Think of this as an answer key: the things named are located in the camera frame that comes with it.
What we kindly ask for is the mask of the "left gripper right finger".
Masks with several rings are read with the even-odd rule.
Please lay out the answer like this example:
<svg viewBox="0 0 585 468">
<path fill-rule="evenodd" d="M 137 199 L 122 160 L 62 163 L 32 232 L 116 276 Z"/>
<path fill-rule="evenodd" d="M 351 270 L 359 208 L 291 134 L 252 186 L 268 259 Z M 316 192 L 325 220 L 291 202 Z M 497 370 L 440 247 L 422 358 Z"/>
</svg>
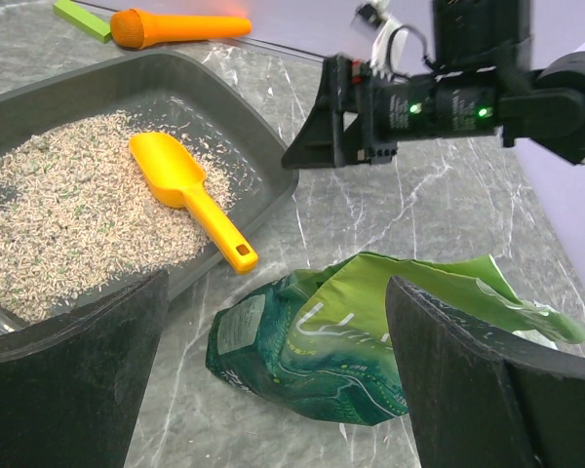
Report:
<svg viewBox="0 0 585 468">
<path fill-rule="evenodd" d="M 585 467 L 585 358 L 517 337 L 401 277 L 386 313 L 424 467 Z"/>
</svg>

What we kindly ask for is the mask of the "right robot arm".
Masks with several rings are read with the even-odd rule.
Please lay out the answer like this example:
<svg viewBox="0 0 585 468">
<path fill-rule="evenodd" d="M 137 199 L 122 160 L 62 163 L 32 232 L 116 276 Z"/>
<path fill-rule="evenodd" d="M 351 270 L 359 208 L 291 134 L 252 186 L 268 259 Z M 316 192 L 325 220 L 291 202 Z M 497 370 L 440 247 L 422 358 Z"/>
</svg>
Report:
<svg viewBox="0 0 585 468">
<path fill-rule="evenodd" d="M 378 32 L 373 56 L 325 58 L 315 103 L 284 153 L 290 170 L 390 162 L 402 141 L 501 135 L 527 138 L 585 165 L 585 51 L 531 65 L 527 1 L 436 1 L 426 72 L 399 70 L 397 42 L 417 29 L 370 1 L 358 16 Z"/>
</svg>

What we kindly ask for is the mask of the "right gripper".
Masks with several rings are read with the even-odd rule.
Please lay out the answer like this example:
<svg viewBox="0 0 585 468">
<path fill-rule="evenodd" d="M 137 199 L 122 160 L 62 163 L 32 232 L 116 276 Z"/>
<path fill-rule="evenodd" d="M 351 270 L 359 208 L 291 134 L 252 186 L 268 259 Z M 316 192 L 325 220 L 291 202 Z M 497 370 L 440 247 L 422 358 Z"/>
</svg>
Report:
<svg viewBox="0 0 585 468">
<path fill-rule="evenodd" d="M 403 82 L 381 78 L 346 56 L 323 61 L 314 105 L 282 157 L 289 170 L 383 164 L 400 141 L 486 137 L 499 127 L 500 85 L 494 71 Z M 357 117 L 344 128 L 344 115 Z"/>
</svg>

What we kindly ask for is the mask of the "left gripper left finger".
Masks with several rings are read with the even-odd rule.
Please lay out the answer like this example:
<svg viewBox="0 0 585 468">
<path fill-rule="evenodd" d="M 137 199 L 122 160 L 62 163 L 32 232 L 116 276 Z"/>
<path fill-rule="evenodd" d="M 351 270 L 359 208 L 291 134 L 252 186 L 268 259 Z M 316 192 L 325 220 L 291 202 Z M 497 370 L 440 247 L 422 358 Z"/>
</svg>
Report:
<svg viewBox="0 0 585 468">
<path fill-rule="evenodd" d="M 0 336 L 0 467 L 121 467 L 168 311 L 161 270 Z"/>
</svg>

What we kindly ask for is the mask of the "green litter bag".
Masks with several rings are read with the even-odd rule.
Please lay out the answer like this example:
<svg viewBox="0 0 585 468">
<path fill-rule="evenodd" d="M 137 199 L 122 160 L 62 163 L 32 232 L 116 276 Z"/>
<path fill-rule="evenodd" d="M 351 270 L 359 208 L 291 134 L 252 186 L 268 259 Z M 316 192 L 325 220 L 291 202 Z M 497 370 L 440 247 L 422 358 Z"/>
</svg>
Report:
<svg viewBox="0 0 585 468">
<path fill-rule="evenodd" d="M 395 276 L 535 343 L 585 340 L 566 314 L 517 297 L 490 255 L 438 263 L 361 252 L 322 270 L 297 269 L 219 311 L 206 367 L 311 419 L 373 426 L 402 416 L 408 406 L 385 306 Z"/>
</svg>

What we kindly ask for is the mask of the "yellow plastic scoop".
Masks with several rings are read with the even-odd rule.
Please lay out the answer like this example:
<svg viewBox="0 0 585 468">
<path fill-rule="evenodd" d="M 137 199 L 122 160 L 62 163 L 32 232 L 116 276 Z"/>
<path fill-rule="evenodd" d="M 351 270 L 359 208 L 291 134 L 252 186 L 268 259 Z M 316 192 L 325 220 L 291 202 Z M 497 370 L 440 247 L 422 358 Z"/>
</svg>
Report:
<svg viewBox="0 0 585 468">
<path fill-rule="evenodd" d="M 186 209 L 238 274 L 251 272 L 258 254 L 205 188 L 206 172 L 175 137 L 146 132 L 131 136 L 129 150 L 154 197 Z"/>
</svg>

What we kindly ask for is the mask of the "grey litter box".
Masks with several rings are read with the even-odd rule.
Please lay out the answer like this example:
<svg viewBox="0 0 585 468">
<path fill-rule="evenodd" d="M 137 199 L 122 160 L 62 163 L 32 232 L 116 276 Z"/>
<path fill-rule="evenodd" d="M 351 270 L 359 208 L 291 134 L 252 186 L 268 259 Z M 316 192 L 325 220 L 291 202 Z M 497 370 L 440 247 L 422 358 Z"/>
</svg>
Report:
<svg viewBox="0 0 585 468">
<path fill-rule="evenodd" d="M 175 52 L 124 56 L 0 95 L 0 332 L 166 267 L 176 297 L 293 194 L 284 145 L 237 93 Z"/>
</svg>

